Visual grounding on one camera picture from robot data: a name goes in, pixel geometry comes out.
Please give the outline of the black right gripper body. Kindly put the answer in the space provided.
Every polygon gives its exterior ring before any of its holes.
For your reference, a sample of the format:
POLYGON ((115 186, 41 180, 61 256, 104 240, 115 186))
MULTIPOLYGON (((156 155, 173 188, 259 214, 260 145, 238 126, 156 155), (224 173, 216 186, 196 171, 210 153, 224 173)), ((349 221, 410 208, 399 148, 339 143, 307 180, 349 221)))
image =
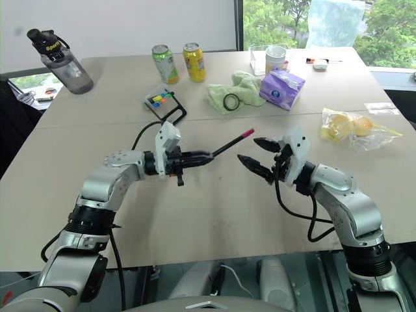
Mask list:
POLYGON ((276 179, 278 181, 286 182, 290 158, 293 155, 292 149, 289 144, 284 144, 283 147, 279 144, 271 144, 270 150, 276 155, 274 156, 275 165, 271 169, 272 173, 268 184, 272 185, 276 179))

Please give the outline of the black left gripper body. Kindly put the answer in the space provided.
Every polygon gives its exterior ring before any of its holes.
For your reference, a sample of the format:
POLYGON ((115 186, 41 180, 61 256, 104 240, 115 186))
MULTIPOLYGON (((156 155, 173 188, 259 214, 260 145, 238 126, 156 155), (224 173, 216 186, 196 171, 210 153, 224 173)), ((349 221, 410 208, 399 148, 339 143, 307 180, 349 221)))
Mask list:
POLYGON ((176 146, 171 152, 167 152, 166 156, 166 172, 169 176, 176 176, 177 185, 182 187, 185 184, 183 181, 183 170, 192 167, 196 152, 182 151, 179 146, 176 146))

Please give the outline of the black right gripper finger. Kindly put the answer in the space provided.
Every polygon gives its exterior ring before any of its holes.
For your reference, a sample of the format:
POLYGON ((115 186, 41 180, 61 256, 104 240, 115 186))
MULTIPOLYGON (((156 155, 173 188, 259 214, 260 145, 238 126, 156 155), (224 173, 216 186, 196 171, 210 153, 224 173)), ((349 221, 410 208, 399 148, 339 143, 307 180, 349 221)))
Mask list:
POLYGON ((274 182, 274 175, 271 169, 263 166, 259 161, 245 155, 237 155, 238 160, 251 172, 262 177, 267 183, 274 182))
POLYGON ((253 140, 259 147, 263 148, 272 153, 279 153, 281 150, 280 143, 266 138, 266 137, 258 137, 253 140))

